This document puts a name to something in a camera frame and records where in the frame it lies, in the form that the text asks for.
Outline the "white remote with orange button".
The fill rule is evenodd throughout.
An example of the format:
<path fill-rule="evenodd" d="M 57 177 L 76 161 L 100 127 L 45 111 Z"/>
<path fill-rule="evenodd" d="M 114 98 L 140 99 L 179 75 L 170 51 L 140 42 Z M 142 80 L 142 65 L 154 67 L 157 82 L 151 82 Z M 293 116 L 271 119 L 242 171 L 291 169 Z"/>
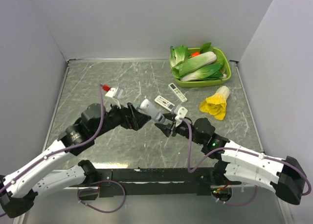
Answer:
<path fill-rule="evenodd" d="M 140 109 L 155 123 L 163 124 L 165 122 L 164 115 L 154 106 L 154 104 L 149 100 L 145 99 L 140 104 Z"/>

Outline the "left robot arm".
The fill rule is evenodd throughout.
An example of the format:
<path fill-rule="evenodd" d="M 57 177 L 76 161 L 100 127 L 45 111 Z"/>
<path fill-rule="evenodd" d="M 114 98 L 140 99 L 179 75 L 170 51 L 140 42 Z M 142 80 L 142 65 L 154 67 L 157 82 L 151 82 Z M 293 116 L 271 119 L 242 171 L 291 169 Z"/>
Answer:
<path fill-rule="evenodd" d="M 138 131 L 150 120 L 131 103 L 126 107 L 112 106 L 109 112 L 103 104 L 89 105 L 45 151 L 17 171 L 1 176 L 0 205 L 5 215 L 15 218 L 27 212 L 39 196 L 35 186 L 43 188 L 46 175 L 93 146 L 97 137 L 118 126 Z"/>

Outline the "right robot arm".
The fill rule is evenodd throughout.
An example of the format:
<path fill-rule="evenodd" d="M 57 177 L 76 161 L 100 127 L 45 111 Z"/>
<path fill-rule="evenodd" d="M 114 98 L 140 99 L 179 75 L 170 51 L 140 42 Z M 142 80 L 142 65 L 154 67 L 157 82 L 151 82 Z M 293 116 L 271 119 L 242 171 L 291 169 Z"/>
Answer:
<path fill-rule="evenodd" d="M 194 124 L 189 119 L 173 119 L 171 124 L 155 124 L 167 137 L 181 135 L 189 143 L 202 146 L 204 157 L 194 172 L 208 157 L 218 160 L 214 180 L 219 184 L 227 181 L 253 184 L 273 192 L 281 200 L 299 205 L 301 198 L 311 193 L 312 186 L 297 159 L 272 157 L 240 146 L 215 133 L 215 127 L 207 118 L 199 118 Z"/>

